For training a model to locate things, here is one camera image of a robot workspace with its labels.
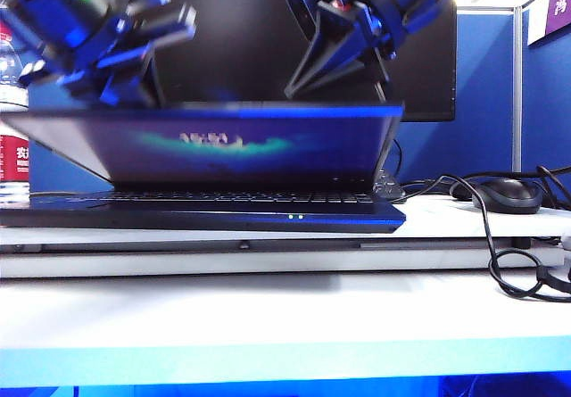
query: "white shelf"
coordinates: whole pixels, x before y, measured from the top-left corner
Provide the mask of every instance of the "white shelf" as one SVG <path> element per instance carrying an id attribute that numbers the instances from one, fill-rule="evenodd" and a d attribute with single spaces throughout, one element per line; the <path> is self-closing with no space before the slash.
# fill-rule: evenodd
<path id="1" fill-rule="evenodd" d="M 484 272 L 7 281 L 0 304 L 0 387 L 571 370 L 568 306 Z"/>

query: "white desk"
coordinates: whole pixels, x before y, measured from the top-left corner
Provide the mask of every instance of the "white desk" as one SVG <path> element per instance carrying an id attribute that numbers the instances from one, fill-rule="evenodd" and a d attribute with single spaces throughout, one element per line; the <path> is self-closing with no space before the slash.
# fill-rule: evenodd
<path id="1" fill-rule="evenodd" d="M 393 234 L 378 235 L 0 228 L 0 277 L 486 267 L 482 216 L 471 203 L 430 195 L 397 207 L 407 221 Z M 571 212 L 491 213 L 490 225 L 495 237 L 562 236 L 571 232 Z M 248 249 L 237 248 L 243 241 Z M 14 251 L 17 245 L 24 252 Z M 1 254 L 3 246 L 9 249 Z M 534 253 L 558 266 L 565 252 L 543 245 Z M 507 261 L 526 264 L 515 257 Z"/>
<path id="2" fill-rule="evenodd" d="M 0 387 L 571 370 L 568 305 L 483 272 L 8 281 Z"/>

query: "robotic arm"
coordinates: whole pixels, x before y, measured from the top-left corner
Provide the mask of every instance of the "robotic arm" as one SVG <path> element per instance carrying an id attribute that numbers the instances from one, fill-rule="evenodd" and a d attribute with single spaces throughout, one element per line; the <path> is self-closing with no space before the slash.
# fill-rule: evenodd
<path id="1" fill-rule="evenodd" d="M 195 11 L 148 20 L 170 0 L 4 0 L 4 22 L 35 52 L 21 83 L 60 76 L 78 99 L 112 106 L 159 106 L 154 52 L 194 36 Z"/>
<path id="2" fill-rule="evenodd" d="M 286 0 L 310 47 L 285 94 L 292 98 L 364 66 L 392 60 L 409 34 L 428 25 L 444 0 Z"/>

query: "purple sign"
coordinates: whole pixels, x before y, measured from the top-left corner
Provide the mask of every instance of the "purple sign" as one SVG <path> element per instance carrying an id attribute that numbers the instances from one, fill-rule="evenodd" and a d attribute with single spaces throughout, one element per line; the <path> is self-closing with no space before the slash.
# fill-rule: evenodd
<path id="1" fill-rule="evenodd" d="M 569 24 L 571 24 L 571 0 L 550 0 L 545 35 Z"/>

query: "blue cubicle partition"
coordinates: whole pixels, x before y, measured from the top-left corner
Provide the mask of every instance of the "blue cubicle partition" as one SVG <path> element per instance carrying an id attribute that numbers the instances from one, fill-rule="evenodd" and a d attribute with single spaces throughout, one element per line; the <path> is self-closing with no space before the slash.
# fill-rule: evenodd
<path id="1" fill-rule="evenodd" d="M 524 12 L 522 164 L 548 169 L 571 164 L 571 26 L 527 45 Z M 571 185 L 571 176 L 561 181 Z"/>
<path id="2" fill-rule="evenodd" d="M 400 181 L 443 172 L 510 170 L 512 146 L 513 15 L 498 11 L 459 11 L 456 120 L 401 124 L 404 151 Z M 73 107 L 54 85 L 32 87 L 31 107 Z M 110 186 L 76 165 L 32 145 L 33 191 L 92 191 Z M 389 156 L 394 170 L 396 152 Z"/>
<path id="3" fill-rule="evenodd" d="M 513 12 L 459 10 L 456 120 L 401 124 L 400 181 L 511 170 L 513 23 Z"/>

